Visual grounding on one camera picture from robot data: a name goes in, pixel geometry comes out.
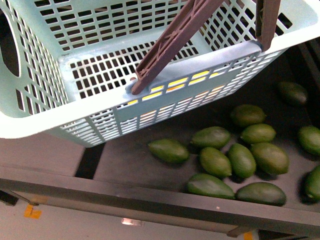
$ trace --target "orange tape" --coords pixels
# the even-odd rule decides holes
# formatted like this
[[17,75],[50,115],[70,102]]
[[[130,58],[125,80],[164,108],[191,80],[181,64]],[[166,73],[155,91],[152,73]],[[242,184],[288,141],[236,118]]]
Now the orange tape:
[[244,240],[253,240],[252,232],[251,231],[245,232],[243,234],[243,239]]
[[24,216],[26,218],[31,218],[31,219],[39,219],[41,215],[41,211],[40,210],[34,210],[34,206],[28,204],[28,206],[26,206],[26,209],[24,211]]

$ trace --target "floor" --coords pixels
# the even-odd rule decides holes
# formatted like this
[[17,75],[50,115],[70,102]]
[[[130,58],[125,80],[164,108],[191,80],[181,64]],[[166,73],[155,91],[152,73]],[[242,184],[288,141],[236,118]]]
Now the floor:
[[[41,211],[36,219],[24,216],[27,206],[22,200],[15,206],[0,202],[0,240],[250,240],[152,222],[124,225],[120,217],[47,205],[34,208]],[[253,239],[259,239],[255,232]]]

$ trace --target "green fruit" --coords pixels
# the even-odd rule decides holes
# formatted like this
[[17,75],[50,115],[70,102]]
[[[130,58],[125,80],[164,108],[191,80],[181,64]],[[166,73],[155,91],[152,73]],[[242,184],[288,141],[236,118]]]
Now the green fruit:
[[286,194],[278,186],[269,182],[254,182],[240,188],[235,198],[240,201],[283,206],[286,203]]
[[276,85],[276,88],[281,98],[289,105],[298,107],[307,103],[307,90],[295,82],[281,81]]
[[258,106],[243,104],[235,107],[230,113],[230,117],[235,125],[245,128],[252,124],[263,123],[266,114]]
[[148,144],[150,152],[167,163],[179,164],[189,158],[188,149],[179,141],[170,138],[152,141]]
[[320,200],[320,166],[315,167],[306,177],[304,191],[309,198]]
[[233,144],[227,156],[231,162],[233,172],[238,177],[247,179],[255,173],[256,161],[249,149],[245,146],[239,143]]
[[289,170],[289,158],[280,147],[268,142],[253,144],[250,149],[256,164],[268,174],[285,174]]
[[247,144],[268,143],[276,136],[272,126],[264,123],[248,126],[241,133],[241,139]]
[[235,193],[227,184],[215,176],[198,173],[187,183],[189,193],[221,199],[235,199]]
[[199,154],[201,166],[217,178],[231,176],[232,168],[229,159],[213,147],[205,147]]
[[212,126],[197,131],[191,139],[191,144],[199,148],[221,149],[229,142],[230,137],[230,132],[223,127]]
[[308,153],[320,156],[320,129],[315,126],[301,127],[298,132],[298,140]]

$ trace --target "green avocado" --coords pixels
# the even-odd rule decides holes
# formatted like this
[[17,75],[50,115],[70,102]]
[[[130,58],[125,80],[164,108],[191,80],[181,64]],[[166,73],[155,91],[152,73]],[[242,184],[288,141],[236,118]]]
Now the green avocado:
[[256,171],[256,161],[250,150],[245,146],[235,143],[233,144],[227,156],[231,162],[231,167],[235,175],[240,178],[247,179]]
[[150,152],[167,163],[180,164],[186,161],[190,153],[179,141],[163,138],[148,144]]
[[286,194],[278,186],[269,182],[254,182],[240,188],[235,198],[240,201],[283,206],[286,203]]
[[269,143],[260,142],[251,146],[250,151],[256,164],[268,174],[285,174],[289,170],[289,157],[280,147]]
[[274,128],[265,123],[248,126],[241,133],[241,139],[247,144],[269,143],[276,136]]
[[198,148],[212,147],[221,149],[230,140],[229,131],[220,126],[212,126],[197,131],[191,139],[191,144]]
[[219,178],[206,173],[193,175],[187,183],[187,190],[189,193],[196,195],[221,199],[235,199],[235,193],[231,187]]
[[320,201],[320,165],[315,167],[306,177],[304,191],[309,198]]
[[276,85],[281,98],[289,105],[299,107],[308,101],[307,90],[295,82],[281,81]]
[[223,179],[232,174],[229,159],[218,149],[205,147],[199,154],[200,164],[209,174]]
[[315,126],[303,126],[298,131],[298,141],[308,153],[320,156],[320,129]]
[[250,104],[236,106],[230,113],[233,123],[241,128],[252,124],[261,124],[266,119],[266,116],[260,107]]

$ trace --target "light blue basket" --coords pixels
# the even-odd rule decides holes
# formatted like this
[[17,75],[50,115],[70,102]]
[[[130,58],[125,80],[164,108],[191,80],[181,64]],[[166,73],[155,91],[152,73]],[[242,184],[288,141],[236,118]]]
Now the light blue basket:
[[0,137],[47,132],[86,147],[233,94],[288,47],[320,36],[320,1],[282,0],[264,53],[255,2],[228,0],[139,95],[135,68],[183,0],[0,0],[19,76],[0,56]]

